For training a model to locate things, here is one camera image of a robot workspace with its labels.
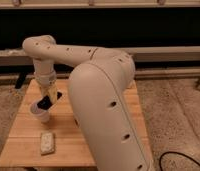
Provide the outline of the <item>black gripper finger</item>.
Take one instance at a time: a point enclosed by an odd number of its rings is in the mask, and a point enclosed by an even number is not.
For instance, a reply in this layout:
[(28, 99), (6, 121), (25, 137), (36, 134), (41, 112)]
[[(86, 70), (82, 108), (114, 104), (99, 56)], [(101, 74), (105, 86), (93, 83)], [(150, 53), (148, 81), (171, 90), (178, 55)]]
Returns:
[(43, 109), (43, 110), (48, 110), (51, 106), (52, 106), (52, 103), (50, 101), (50, 98), (48, 96), (45, 96), (44, 98), (42, 98), (38, 103), (37, 103), (37, 106), (40, 108), (40, 109)]
[(57, 93), (57, 100), (60, 99), (61, 97), (62, 97), (62, 93), (61, 93), (61, 92), (58, 92), (58, 93)]

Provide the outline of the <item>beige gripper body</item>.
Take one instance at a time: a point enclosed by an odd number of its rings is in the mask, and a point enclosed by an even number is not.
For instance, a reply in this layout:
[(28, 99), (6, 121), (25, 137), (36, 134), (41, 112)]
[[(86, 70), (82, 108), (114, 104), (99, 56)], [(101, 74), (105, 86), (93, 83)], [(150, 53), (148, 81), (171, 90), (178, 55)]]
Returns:
[(55, 75), (44, 75), (40, 79), (40, 90), (43, 97), (48, 96), (52, 103), (57, 102), (57, 87)]

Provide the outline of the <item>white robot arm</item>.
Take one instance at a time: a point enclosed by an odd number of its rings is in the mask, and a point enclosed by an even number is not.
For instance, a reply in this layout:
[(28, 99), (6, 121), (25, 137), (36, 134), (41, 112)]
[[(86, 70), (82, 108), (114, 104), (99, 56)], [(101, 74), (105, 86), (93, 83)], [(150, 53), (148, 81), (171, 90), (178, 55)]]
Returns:
[(127, 108), (124, 91), (135, 64), (128, 53), (104, 47), (59, 45), (50, 35), (22, 43), (33, 59), (41, 93), (57, 101), (56, 62), (73, 68), (68, 98), (98, 171), (154, 171)]

